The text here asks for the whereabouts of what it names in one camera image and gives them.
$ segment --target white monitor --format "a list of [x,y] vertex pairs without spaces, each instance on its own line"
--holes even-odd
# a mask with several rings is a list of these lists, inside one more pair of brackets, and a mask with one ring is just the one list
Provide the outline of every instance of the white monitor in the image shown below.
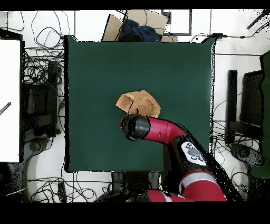
[[19,162],[20,69],[20,41],[0,39],[0,162]]

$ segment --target cardboard box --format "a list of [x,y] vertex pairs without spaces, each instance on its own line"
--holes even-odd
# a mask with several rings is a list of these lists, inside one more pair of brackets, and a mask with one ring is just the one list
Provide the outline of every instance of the cardboard box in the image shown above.
[[[161,37],[162,42],[177,42],[176,36],[163,36],[165,32],[164,29],[168,21],[166,16],[148,10],[128,10],[127,16],[128,19],[139,23],[139,26],[146,24],[147,26],[154,28],[157,34]],[[101,41],[115,41],[117,34],[121,33],[122,24],[122,21],[110,14]]]

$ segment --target brown cloth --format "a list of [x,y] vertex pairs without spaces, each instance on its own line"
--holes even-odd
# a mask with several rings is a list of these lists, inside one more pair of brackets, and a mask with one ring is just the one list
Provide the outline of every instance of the brown cloth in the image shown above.
[[160,106],[145,90],[122,94],[116,106],[128,114],[140,114],[143,116],[158,117]]

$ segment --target green table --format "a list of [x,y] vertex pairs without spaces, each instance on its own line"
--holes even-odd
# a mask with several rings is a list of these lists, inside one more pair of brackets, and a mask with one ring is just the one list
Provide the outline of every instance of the green table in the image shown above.
[[160,118],[185,125],[208,150],[213,42],[77,42],[66,36],[65,170],[163,170],[161,144],[130,142],[120,128],[126,113],[115,103],[142,89],[160,105]]

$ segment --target white label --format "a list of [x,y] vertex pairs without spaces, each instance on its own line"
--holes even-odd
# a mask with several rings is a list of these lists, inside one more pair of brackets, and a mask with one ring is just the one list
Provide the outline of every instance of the white label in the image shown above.
[[197,150],[192,143],[184,142],[181,147],[188,161],[201,166],[206,166],[206,163],[201,155],[201,152]]

